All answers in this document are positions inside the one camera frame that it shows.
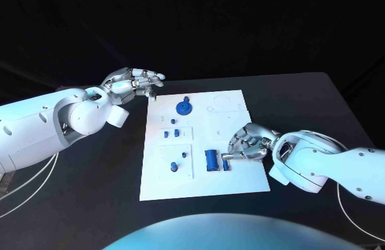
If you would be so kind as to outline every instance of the blue cylinder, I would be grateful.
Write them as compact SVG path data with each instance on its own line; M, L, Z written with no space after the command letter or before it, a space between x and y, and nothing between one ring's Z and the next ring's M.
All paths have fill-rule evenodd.
M223 171L229 171L230 170L229 162L224 159L221 159L221 165L223 165Z
M216 150L206 150L204 155L206 155L207 171L219 171Z
M193 109L188 101L188 97L184 97L183 101L175 105L175 112L180 115L187 115Z
M171 162L171 164L170 164L170 170L171 170L171 172L177 171L177 165L174 162Z

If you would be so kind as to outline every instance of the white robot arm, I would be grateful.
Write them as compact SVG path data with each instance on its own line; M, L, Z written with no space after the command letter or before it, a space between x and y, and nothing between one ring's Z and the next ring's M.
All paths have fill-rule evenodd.
M162 86L164 75L122 68L99 87L67 89L0 107L0 174L44 160L105 122L121 128L128 112L118 105L145 95L151 84Z
M240 142L243 150L233 152ZM358 198L385 204L385 151L370 148L347 150L325 135L301 130L281 135L247 123L229 142L224 160L260 160L272 151L269 176L283 185L291 182L317 193L331 178Z

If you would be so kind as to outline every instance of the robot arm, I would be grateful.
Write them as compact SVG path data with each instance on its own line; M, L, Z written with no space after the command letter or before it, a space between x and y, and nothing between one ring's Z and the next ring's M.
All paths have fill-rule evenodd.
M162 86L164 75L122 68L99 87L67 89L0 107L0 174L44 160L105 122L121 128L128 112L118 105L145 95L151 85Z
M242 151L233 152L240 142ZM358 198L385 204L385 151L347 150L330 137L309 131L281 135L247 123L229 142L221 158L260 160L272 151L269 176L283 185L291 182L307 192L317 193L331 178Z

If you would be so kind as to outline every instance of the black table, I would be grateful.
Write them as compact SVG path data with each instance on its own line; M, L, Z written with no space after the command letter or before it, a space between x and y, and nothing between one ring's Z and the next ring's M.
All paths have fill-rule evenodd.
M239 89L253 122L282 133L317 131L348 148L373 147L324 73L165 81L155 91L168 95ZM106 124L60 152L40 192L0 219L1 249L99 249L144 226L201 213L265 215L311 226L356 244L376 243L343 216L331 180L318 194L291 184L281 185L268 176L270 192L139 202L145 98L136 97L123 108L131 113L123 127ZM15 173L11 189L43 165L44 162ZM268 172L270 157L263 166ZM25 199L44 175L0 202L1 212ZM343 188L340 196L357 225L385 238L385 206L356 198Z

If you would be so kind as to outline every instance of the white board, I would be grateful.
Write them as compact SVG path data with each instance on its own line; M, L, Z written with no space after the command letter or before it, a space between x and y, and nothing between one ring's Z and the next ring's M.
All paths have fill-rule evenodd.
M181 116L175 104L184 96L193 110ZM240 90L164 95L148 102L141 201L269 191L262 162L229 160L230 171L223 171L219 158L230 136L247 122L250 116ZM207 172L204 150L210 149L217 152L219 171ZM175 172L170 170L172 161Z

